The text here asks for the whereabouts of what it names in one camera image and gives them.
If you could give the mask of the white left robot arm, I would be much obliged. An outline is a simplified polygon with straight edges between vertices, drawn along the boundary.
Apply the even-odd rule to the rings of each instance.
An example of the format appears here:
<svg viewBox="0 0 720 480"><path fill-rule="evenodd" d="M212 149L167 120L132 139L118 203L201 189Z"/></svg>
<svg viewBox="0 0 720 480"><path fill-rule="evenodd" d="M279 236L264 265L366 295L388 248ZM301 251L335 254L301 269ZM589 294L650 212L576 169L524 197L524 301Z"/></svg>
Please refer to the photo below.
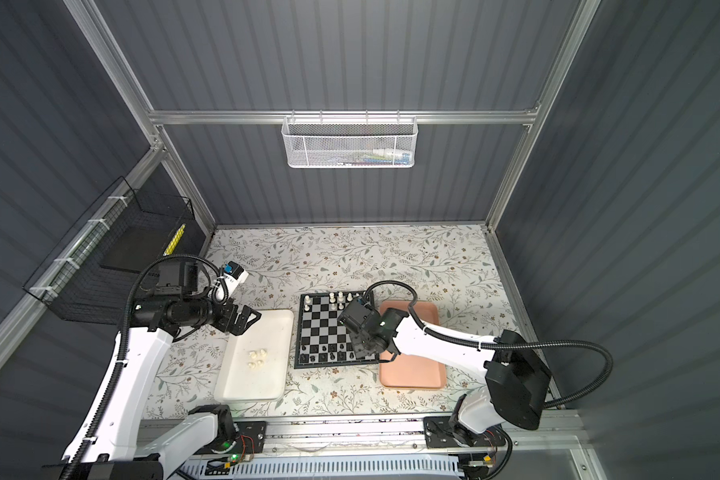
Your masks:
<svg viewBox="0 0 720 480"><path fill-rule="evenodd" d="M202 405L168 433L138 448L141 415L157 370L183 327L211 325L243 335L262 317L249 306L202 299L142 299L125 310L113 356L83 425L49 479L164 479L201 449L230 452L238 430L230 409Z"/></svg>

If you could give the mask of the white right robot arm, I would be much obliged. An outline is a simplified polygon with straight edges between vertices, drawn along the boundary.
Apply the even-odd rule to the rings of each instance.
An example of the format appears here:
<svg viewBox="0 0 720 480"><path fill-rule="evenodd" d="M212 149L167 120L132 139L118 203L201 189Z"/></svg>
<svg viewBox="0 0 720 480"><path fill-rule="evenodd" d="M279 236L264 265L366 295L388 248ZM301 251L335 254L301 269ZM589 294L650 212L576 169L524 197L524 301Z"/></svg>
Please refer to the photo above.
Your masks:
<svg viewBox="0 0 720 480"><path fill-rule="evenodd" d="M459 397L449 419L451 436L458 444L472 446L504 423L529 431L539 428L552 374L518 333L470 335L425 322L412 309L396 308L381 313L349 306L339 323L346 327L358 354L386 351L426 358L482 383Z"/></svg>

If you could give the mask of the black white chess board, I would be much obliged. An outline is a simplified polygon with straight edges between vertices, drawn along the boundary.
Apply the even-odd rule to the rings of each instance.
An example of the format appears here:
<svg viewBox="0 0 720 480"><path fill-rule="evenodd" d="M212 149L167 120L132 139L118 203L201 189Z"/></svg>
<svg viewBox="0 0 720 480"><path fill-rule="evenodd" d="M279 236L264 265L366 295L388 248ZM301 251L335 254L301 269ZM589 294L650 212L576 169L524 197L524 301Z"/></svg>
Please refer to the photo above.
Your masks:
<svg viewBox="0 0 720 480"><path fill-rule="evenodd" d="M295 341L295 369L373 365L377 355L361 356L353 346L347 329L338 316L363 296L364 291L306 293L300 296L300 311Z"/></svg>

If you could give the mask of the pink plastic tray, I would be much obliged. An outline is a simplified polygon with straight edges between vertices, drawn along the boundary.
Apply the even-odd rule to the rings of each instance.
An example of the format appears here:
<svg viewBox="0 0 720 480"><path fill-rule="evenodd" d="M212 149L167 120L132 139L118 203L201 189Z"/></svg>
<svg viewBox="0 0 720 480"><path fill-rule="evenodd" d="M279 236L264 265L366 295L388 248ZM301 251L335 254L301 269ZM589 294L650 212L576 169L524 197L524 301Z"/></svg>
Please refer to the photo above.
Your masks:
<svg viewBox="0 0 720 480"><path fill-rule="evenodd" d="M386 300L380 305L383 314L388 309L407 310L407 301ZM417 303L415 311L421 320L439 325L438 309L431 302ZM380 382L387 388L435 390L446 385L446 367L436 361L419 357L398 355L393 362L380 363Z"/></svg>

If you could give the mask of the white plastic tray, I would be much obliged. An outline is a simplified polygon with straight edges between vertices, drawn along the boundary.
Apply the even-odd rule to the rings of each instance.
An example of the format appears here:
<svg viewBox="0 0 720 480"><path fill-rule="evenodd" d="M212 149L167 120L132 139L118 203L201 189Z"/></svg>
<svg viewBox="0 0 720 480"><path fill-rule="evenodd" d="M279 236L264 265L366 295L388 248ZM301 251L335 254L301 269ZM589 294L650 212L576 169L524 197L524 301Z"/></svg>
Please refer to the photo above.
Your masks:
<svg viewBox="0 0 720 480"><path fill-rule="evenodd" d="M243 335L230 335L214 399L230 404L281 398L294 324L290 310L265 310Z"/></svg>

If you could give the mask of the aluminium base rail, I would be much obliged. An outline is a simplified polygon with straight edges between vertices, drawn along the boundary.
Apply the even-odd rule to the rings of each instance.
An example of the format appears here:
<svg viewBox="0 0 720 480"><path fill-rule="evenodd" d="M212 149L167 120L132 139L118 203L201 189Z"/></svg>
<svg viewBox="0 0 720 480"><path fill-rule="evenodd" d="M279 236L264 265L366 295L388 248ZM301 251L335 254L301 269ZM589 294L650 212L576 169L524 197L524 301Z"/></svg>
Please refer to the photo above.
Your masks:
<svg viewBox="0 0 720 480"><path fill-rule="evenodd" d="M487 437L460 444L451 436L447 415L435 413L267 417L262 434L252 435L256 457L466 453L488 448ZM514 448L570 450L588 447L590 438L574 410L542 416L539 428L524 430L505 423Z"/></svg>

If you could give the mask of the aluminium horizontal wall rail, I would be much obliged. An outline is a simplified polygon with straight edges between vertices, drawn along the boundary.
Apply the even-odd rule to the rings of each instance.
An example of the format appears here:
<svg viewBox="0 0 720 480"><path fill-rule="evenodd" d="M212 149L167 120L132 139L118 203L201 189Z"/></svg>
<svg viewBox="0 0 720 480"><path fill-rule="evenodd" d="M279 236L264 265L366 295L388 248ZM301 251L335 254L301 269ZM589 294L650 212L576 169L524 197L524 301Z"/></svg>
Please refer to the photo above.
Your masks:
<svg viewBox="0 0 720 480"><path fill-rule="evenodd" d="M155 125L278 125L286 120L298 124L531 125L537 110L155 110L148 117Z"/></svg>

